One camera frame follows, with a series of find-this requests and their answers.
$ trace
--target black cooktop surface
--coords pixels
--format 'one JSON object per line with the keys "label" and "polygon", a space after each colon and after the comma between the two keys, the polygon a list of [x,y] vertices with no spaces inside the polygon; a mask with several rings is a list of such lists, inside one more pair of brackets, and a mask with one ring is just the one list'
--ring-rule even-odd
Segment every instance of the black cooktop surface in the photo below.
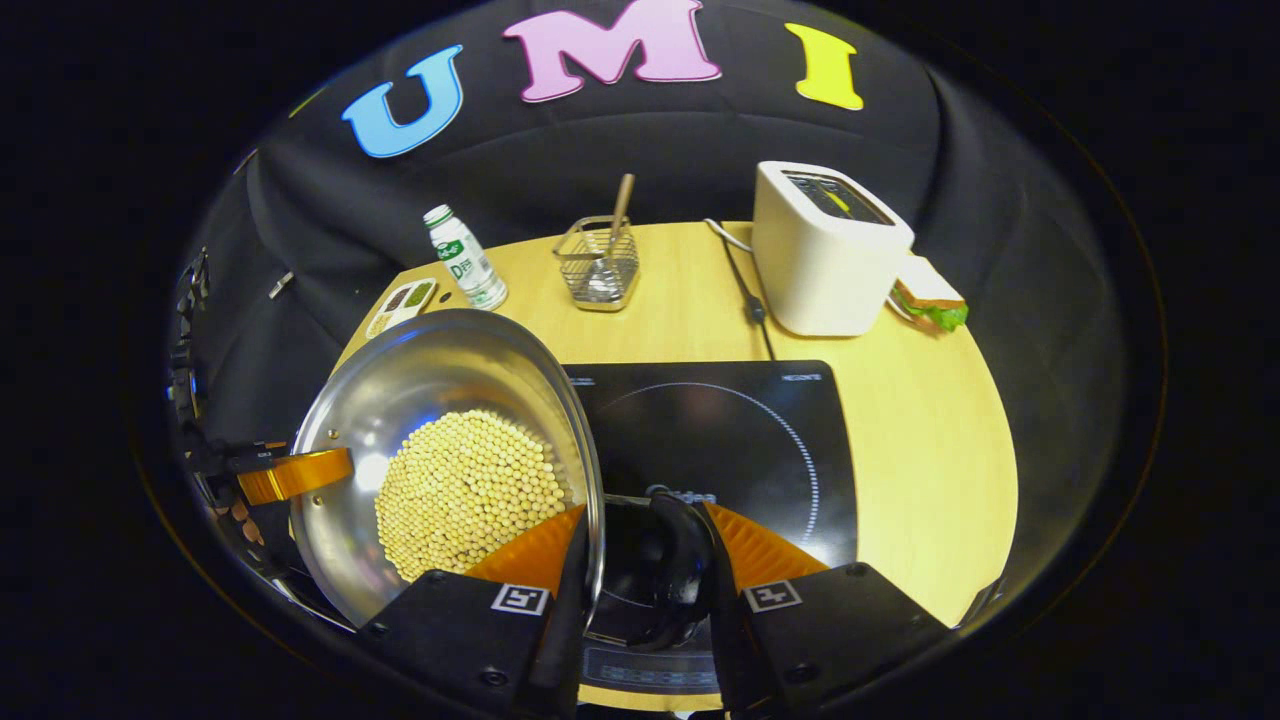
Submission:
{"label": "black cooktop surface", "polygon": [[[604,492],[640,497],[664,488],[689,502],[716,502],[828,566],[854,561],[852,461],[826,363],[566,365],[564,370],[586,410]],[[643,514],[611,509],[604,592],[593,630],[648,621],[654,528],[627,518]],[[588,641],[582,678],[627,692],[718,692],[705,621],[687,642],[660,652]]]}

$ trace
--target cable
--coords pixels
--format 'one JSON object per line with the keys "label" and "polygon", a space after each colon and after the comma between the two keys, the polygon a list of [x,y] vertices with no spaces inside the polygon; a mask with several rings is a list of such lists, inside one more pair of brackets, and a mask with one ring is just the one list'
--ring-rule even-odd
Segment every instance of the cable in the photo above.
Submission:
{"label": "cable", "polygon": [[751,250],[751,247],[749,245],[744,245],[742,241],[740,241],[736,237],[728,234],[728,231],[726,231],[724,228],[722,228],[721,224],[717,223],[716,220],[713,220],[710,218],[703,218],[703,222],[707,223],[708,225],[710,225],[712,229],[716,231],[717,234],[719,234],[721,237],[723,237],[728,242],[732,242],[733,246],[737,247],[739,250],[745,250],[748,252],[755,252],[754,250]]}
{"label": "cable", "polygon": [[[719,228],[719,225],[717,225],[713,220],[707,222]],[[769,360],[777,363],[778,359],[773,355],[773,343],[769,342],[769,325],[764,322],[764,302],[760,302],[760,299],[751,295],[751,291],[748,290],[746,281],[742,279],[742,273],[739,272],[737,263],[733,261],[733,254],[728,251],[730,240],[731,236],[728,233],[722,234],[721,245],[724,246],[724,256],[728,258],[728,266],[733,268],[733,278],[737,279],[737,288],[742,291],[742,297],[746,299],[746,314],[751,322],[760,325],[760,332],[764,333],[764,347],[769,351]],[[733,243],[741,247],[737,241],[733,241]]]}

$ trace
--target steel pan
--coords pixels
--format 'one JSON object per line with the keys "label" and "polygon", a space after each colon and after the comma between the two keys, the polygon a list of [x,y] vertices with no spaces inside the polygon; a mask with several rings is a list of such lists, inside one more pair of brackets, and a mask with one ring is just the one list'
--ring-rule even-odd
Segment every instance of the steel pan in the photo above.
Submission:
{"label": "steel pan", "polygon": [[439,310],[398,324],[329,378],[292,452],[349,447],[352,477],[292,498],[293,534],[325,597],[364,625],[408,587],[378,539],[374,498],[388,460],[422,423],[494,410],[547,438],[575,505],[586,505],[584,587],[594,607],[604,571],[604,506],[595,445],[577,393],[550,351],[518,323],[481,310]]}

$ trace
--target utensil holder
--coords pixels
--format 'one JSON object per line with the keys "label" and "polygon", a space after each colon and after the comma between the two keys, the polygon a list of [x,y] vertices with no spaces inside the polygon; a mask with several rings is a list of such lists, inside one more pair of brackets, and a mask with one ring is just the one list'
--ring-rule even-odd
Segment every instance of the utensil holder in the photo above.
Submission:
{"label": "utensil holder", "polygon": [[584,310],[622,310],[631,301],[640,275],[631,222],[623,217],[617,237],[611,238],[612,224],[613,215],[582,218],[552,249],[573,305]]}

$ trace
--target letter u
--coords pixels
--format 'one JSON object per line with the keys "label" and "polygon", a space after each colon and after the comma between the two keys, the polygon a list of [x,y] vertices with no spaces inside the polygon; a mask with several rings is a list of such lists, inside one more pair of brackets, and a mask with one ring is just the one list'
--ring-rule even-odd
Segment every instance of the letter u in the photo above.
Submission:
{"label": "letter u", "polygon": [[387,94],[392,90],[389,82],[361,95],[347,106],[342,119],[351,123],[356,142],[366,154],[392,158],[408,152],[453,122],[462,108],[462,85],[453,67],[453,56],[461,51],[461,45],[445,47],[404,72],[404,77],[421,78],[429,102],[426,113],[412,123],[402,126],[392,118],[392,110],[387,106]]}

